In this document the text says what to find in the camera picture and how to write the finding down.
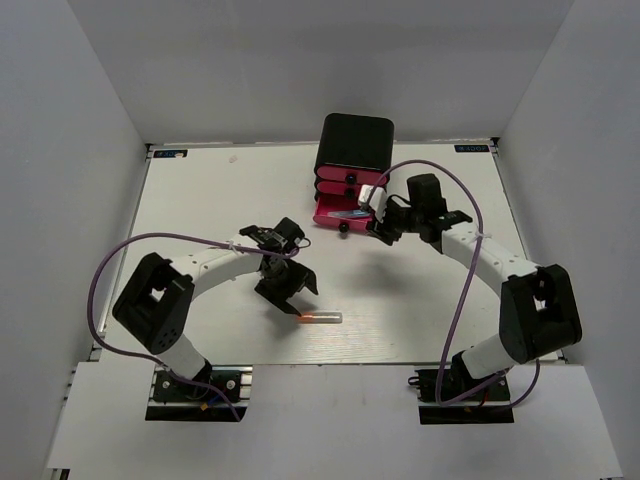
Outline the orange capped lead case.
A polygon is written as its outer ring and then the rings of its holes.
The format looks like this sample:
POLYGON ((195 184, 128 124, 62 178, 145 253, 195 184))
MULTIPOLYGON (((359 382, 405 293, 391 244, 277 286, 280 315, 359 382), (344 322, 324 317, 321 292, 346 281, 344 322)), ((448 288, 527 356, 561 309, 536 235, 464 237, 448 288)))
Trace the orange capped lead case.
POLYGON ((301 324, 340 324, 343 316, 340 312, 316 311, 308 312, 297 317, 301 324))

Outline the blue capped lead case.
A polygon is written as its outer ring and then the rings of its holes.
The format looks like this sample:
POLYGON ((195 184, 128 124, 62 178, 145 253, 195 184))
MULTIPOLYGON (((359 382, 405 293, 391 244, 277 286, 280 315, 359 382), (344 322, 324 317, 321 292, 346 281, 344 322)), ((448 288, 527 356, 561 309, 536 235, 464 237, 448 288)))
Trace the blue capped lead case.
POLYGON ((363 210, 342 210, 342 211, 330 211, 328 216, 331 218, 340 218, 340 219, 360 219, 367 218, 370 214, 363 210))

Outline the pink drawer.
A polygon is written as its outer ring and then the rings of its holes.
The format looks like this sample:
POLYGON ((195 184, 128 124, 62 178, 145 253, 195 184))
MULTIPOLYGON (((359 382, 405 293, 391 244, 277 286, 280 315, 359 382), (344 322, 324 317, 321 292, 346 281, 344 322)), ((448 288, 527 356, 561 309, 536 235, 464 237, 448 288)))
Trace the pink drawer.
POLYGON ((316 176, 323 181, 345 183, 348 185, 374 185, 382 178, 380 185, 385 185, 389 174, 383 176, 383 171, 361 169, 355 167, 321 165, 314 170, 316 176))
POLYGON ((320 196, 339 196, 347 199, 357 199, 362 186, 359 184, 347 184, 341 182, 327 181, 320 179, 315 183, 314 199, 318 200, 320 196))
POLYGON ((361 210, 356 199, 347 199, 339 196, 320 196, 316 201, 313 220, 321 227, 337 230, 341 234, 360 233, 366 230, 371 215, 360 219, 340 219, 328 216, 330 211, 361 210))

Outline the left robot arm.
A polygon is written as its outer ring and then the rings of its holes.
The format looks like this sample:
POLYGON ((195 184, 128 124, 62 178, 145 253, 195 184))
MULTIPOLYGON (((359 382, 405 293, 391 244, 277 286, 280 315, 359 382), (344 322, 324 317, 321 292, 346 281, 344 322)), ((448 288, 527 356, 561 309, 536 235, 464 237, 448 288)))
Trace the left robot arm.
POLYGON ((211 364, 184 334, 191 303, 240 276, 257 274, 254 291, 287 315, 299 310, 289 300, 304 289, 318 293, 316 274, 293 255, 306 239, 285 217, 273 228, 250 225, 227 243, 169 259, 145 255, 112 309, 113 318, 177 376, 177 387, 199 399, 211 387, 211 364))

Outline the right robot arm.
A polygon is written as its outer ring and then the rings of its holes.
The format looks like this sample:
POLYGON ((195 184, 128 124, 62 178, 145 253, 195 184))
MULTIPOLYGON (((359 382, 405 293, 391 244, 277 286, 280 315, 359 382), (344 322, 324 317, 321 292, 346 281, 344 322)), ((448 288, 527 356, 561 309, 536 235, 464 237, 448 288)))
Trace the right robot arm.
POLYGON ((368 233, 387 245, 405 233, 418 235, 466 267, 499 299, 497 333, 452 359, 451 384, 459 396, 475 398, 495 374, 581 341, 582 325, 566 269, 540 266, 482 234, 476 219, 448 208, 435 175, 413 176, 407 187, 405 206, 380 188, 362 187, 358 202, 372 214, 368 233))

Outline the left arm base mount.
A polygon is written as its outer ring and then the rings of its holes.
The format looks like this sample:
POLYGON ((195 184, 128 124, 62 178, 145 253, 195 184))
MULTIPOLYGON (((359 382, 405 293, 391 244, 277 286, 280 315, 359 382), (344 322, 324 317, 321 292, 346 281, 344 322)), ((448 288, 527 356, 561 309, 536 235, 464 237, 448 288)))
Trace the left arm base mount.
POLYGON ((213 367, 209 383, 234 406, 237 416, 222 397, 210 389, 186 385, 157 368, 152 377, 146 421, 233 423, 242 420, 249 406, 253 368, 213 367))

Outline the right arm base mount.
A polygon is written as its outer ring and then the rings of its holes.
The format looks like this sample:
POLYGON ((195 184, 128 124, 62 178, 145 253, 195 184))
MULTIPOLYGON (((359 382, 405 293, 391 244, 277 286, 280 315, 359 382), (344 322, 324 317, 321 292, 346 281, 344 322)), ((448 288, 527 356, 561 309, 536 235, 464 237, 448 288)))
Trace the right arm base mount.
POLYGON ((421 425, 498 425, 514 422, 511 392, 506 379, 500 379, 461 402, 440 406, 436 402, 437 369, 419 369, 407 384, 417 394, 421 425))

